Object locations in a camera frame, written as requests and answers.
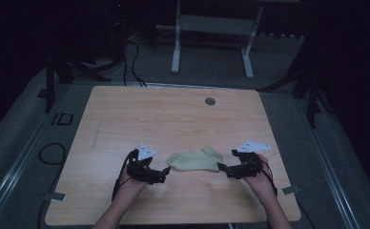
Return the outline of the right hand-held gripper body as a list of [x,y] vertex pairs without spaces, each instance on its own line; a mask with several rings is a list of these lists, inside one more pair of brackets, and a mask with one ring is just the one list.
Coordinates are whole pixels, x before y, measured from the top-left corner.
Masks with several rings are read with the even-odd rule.
[[230,171],[236,174],[236,179],[244,177],[254,177],[262,169],[262,163],[257,156],[258,151],[269,150],[271,148],[268,144],[257,143],[253,141],[246,141],[241,146],[232,151],[240,164],[232,166]]

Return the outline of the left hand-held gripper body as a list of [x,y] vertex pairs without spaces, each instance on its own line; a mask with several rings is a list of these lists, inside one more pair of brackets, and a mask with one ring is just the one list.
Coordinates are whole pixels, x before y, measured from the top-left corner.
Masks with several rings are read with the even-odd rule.
[[127,173],[133,179],[148,183],[148,177],[161,176],[161,171],[153,170],[150,164],[156,152],[149,148],[145,143],[141,143],[139,148],[135,148],[128,154]]

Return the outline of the pale yellow sock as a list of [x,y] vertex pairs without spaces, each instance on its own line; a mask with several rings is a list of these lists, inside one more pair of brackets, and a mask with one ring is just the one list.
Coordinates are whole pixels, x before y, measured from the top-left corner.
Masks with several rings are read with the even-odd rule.
[[172,155],[167,163],[177,171],[210,171],[218,172],[218,163],[223,161],[222,154],[212,147],[196,151],[183,151]]

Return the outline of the person's left hand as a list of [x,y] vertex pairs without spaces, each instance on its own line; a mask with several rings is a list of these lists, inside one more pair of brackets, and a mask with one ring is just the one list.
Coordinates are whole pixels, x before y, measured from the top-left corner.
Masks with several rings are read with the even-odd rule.
[[148,185],[147,182],[141,182],[133,179],[127,173],[128,164],[125,164],[118,179],[114,195],[124,197],[137,197]]

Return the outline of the person's right hand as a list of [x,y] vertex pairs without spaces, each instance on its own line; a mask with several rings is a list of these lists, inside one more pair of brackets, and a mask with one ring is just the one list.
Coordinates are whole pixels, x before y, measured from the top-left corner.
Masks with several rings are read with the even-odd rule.
[[262,163],[261,171],[254,177],[245,177],[243,180],[249,185],[253,193],[257,196],[269,197],[276,196],[277,191],[273,179],[269,171],[268,159],[261,155],[257,155]]

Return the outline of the grey tape piece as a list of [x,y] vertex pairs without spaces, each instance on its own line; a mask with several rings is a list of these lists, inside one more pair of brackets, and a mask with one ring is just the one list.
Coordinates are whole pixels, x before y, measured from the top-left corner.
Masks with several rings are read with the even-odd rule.
[[47,193],[43,196],[44,200],[57,200],[57,201],[64,201],[66,198],[66,194],[61,193]]
[[284,195],[290,195],[290,194],[296,194],[300,192],[300,189],[296,185],[293,185],[293,186],[283,188],[282,192]]

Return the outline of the black tripod stand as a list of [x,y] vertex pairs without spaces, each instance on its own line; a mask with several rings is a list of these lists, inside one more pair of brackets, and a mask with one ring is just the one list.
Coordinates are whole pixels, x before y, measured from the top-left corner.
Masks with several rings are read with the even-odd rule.
[[323,58],[319,49],[301,48],[294,58],[286,75],[279,81],[257,89],[258,92],[269,93],[292,81],[296,82],[292,90],[293,98],[303,98],[308,94],[306,118],[312,128],[316,127],[315,113],[319,109],[319,79],[323,70]]
[[97,67],[89,67],[84,63],[74,60],[65,53],[50,55],[46,59],[46,87],[39,91],[38,97],[46,99],[45,113],[48,114],[55,102],[55,74],[64,83],[72,83],[74,76],[71,69],[76,69],[82,72],[84,76],[90,79],[101,82],[111,82],[110,78],[102,76],[100,73],[106,70],[111,70],[120,64],[121,61],[114,58],[110,63]]

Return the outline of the white metal stand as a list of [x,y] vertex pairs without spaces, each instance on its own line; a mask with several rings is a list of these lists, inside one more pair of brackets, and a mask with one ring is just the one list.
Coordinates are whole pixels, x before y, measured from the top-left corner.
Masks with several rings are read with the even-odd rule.
[[181,33],[183,31],[197,31],[247,36],[248,43],[240,50],[240,54],[246,78],[252,79],[255,76],[250,52],[257,36],[257,29],[264,11],[263,6],[257,8],[255,18],[252,20],[184,14],[181,6],[182,0],[175,0],[175,45],[171,73],[179,73]]

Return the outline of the metal floor rail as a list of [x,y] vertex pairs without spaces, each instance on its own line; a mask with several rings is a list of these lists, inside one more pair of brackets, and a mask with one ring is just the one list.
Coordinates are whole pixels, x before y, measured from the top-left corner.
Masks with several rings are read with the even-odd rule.
[[43,98],[18,98],[0,122],[0,212],[24,172],[33,148],[65,100],[55,99],[49,110]]
[[360,229],[358,219],[351,207],[349,198],[346,196],[341,182],[339,181],[336,171],[331,164],[331,160],[319,138],[319,133],[311,126],[306,118],[305,105],[303,104],[303,101],[301,99],[295,99],[295,104],[301,118],[303,119],[304,126],[309,132],[309,136],[314,141],[319,165],[330,188],[334,202],[339,209],[339,214],[342,218],[345,228]]

